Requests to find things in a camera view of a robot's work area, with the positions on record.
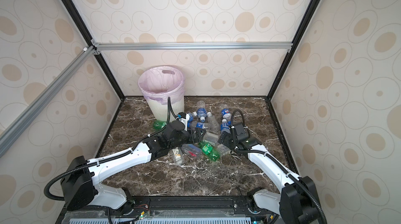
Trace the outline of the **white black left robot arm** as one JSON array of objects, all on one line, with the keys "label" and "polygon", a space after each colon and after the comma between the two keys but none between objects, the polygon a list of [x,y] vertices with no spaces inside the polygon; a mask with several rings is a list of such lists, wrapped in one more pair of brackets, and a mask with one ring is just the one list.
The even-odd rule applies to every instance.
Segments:
[{"label": "white black left robot arm", "polygon": [[86,160],[75,158],[68,170],[44,187],[44,195],[50,200],[64,201],[67,210],[74,211],[88,205],[119,209],[129,204],[128,190],[103,185],[102,182],[124,170],[148,163],[166,156],[171,150],[185,144],[202,141],[205,130],[188,129],[189,116],[179,113],[175,120],[145,136],[134,147],[104,156]]}]

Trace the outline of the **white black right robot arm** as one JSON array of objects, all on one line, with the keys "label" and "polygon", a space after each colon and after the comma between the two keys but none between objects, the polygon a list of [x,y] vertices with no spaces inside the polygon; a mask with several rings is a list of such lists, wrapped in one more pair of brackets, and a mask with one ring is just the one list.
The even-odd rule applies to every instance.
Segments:
[{"label": "white black right robot arm", "polygon": [[266,209],[286,224],[327,223],[317,189],[309,177],[301,177],[276,159],[260,140],[251,136],[245,121],[234,122],[239,109],[221,109],[222,124],[219,142],[239,156],[257,165],[277,187],[278,193],[265,189],[250,192],[251,210]]}]

